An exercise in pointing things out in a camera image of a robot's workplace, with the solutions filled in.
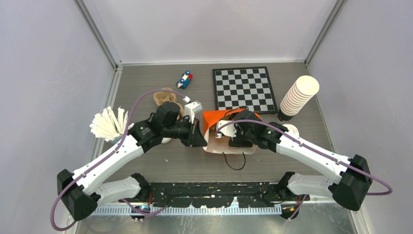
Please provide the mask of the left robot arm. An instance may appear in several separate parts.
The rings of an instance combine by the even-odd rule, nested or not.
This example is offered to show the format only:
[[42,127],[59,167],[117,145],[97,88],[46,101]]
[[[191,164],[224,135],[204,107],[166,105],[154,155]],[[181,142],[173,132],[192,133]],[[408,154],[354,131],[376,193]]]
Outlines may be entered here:
[[148,119],[134,123],[124,140],[89,164],[74,172],[62,170],[57,175],[58,194],[73,219],[83,220],[98,206],[123,198],[134,198],[138,202],[148,200],[151,186],[141,174],[109,183],[106,179],[128,162],[160,145],[163,139],[179,139],[186,147],[205,147],[207,142],[195,117],[195,113],[202,110],[201,103],[190,102],[184,110],[182,117],[178,104],[165,102]]

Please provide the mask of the white plastic cup lid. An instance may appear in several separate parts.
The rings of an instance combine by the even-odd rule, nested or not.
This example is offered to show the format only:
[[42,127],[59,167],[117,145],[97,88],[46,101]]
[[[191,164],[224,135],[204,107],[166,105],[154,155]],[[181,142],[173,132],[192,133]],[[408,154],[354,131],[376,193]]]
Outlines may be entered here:
[[288,129],[288,131],[293,132],[295,135],[299,136],[299,130],[296,126],[292,125],[292,124],[283,124],[284,127],[286,127]]

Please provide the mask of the orange paper bag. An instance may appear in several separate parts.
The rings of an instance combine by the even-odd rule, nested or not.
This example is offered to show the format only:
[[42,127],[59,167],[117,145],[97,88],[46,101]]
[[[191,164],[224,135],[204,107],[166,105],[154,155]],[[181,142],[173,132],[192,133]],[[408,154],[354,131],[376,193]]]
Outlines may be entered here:
[[241,110],[248,110],[245,107],[239,107],[233,110],[218,110],[218,111],[204,111],[203,112],[203,135],[207,141],[207,146],[203,148],[204,151],[212,154],[220,154],[224,156],[224,160],[228,163],[227,155],[252,155],[256,152],[257,146],[253,145],[251,148],[230,147],[228,141],[230,137],[216,138],[216,123],[219,120],[230,120],[232,113],[240,112]]

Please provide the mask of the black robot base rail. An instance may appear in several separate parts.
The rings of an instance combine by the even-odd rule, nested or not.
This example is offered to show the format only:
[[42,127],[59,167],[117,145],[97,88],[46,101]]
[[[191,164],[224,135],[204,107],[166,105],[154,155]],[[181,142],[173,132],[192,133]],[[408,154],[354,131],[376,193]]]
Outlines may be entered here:
[[159,208],[227,208],[234,202],[241,208],[266,208],[285,201],[297,203],[302,198],[281,190],[276,182],[153,182],[144,198],[126,200]]

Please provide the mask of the stack of white paper cups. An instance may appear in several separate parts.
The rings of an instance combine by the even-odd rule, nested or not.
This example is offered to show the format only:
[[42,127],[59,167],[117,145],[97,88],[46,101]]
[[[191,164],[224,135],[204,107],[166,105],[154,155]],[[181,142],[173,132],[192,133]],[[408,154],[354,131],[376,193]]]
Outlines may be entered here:
[[314,77],[299,77],[280,103],[279,121],[290,121],[318,91],[319,83]]

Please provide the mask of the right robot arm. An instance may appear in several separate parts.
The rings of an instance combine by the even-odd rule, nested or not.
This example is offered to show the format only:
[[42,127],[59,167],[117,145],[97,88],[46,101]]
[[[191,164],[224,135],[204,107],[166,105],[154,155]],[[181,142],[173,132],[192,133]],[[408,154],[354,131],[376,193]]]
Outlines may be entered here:
[[254,112],[242,109],[230,112],[236,121],[236,133],[242,142],[261,149],[289,156],[320,172],[320,175],[301,175],[286,172],[277,184],[281,199],[291,200],[299,195],[317,195],[333,199],[342,207],[358,211],[373,182],[355,171],[370,173],[367,160],[360,156],[337,155],[319,147],[275,123],[264,123]]

